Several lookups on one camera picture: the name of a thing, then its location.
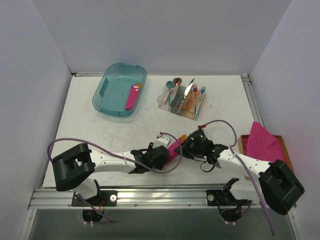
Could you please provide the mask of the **pink paper napkin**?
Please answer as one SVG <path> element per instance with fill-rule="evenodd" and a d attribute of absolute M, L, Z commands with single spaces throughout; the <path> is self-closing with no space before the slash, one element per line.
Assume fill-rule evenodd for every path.
<path fill-rule="evenodd" d="M 166 173 L 170 173 L 174 171 L 178 166 L 180 165 L 182 161 L 182 155 L 181 155 L 181 141 L 178 140 L 174 142 L 172 145 L 168 147 L 169 151 L 169 158 L 164 164 L 164 171 Z M 173 161 L 178 157 L 178 160 L 175 165 L 173 165 Z"/>

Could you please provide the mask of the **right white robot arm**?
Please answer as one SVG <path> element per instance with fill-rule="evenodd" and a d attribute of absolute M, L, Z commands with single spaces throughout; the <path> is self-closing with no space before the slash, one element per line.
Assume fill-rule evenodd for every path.
<path fill-rule="evenodd" d="M 221 189 L 207 191 L 212 195 L 211 206 L 236 206 L 249 201 L 262 202 L 280 215 L 286 215 L 305 193 L 293 171 L 282 160 L 258 160 L 237 152 L 228 146 L 214 144 L 202 129 L 191 133 L 174 149 L 187 159 L 203 159 L 214 168 L 226 169 L 248 178 L 229 180 Z"/>

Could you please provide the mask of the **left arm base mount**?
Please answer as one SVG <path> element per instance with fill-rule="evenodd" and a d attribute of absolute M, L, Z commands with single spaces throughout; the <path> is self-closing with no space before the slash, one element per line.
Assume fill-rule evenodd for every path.
<path fill-rule="evenodd" d="M 97 196 L 86 199 L 86 201 L 94 207 L 115 207 L 118 200 L 118 191 L 111 190 L 101 190 Z M 73 194 L 71 205 L 73 207 L 88 207 L 76 193 Z"/>

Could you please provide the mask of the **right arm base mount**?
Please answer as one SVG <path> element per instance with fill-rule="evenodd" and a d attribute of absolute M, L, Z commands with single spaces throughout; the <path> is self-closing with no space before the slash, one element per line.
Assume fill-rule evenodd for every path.
<path fill-rule="evenodd" d="M 206 193 L 206 204 L 210 207 L 237 207 L 248 206 L 250 201 L 247 199 L 235 199 L 228 190 L 208 189 Z"/>

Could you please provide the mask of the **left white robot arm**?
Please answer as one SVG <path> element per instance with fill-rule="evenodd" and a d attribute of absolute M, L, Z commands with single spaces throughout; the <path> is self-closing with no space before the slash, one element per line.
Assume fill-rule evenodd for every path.
<path fill-rule="evenodd" d="M 91 174 L 143 174 L 151 170 L 162 170 L 169 157 L 170 152 L 163 145 L 150 145 L 147 149 L 131 150 L 115 157 L 91 150 L 88 144 L 80 143 L 53 158 L 55 187 L 58 192 L 73 190 L 88 205 L 95 206 L 101 201 L 101 193 L 98 181 L 91 179 Z"/>

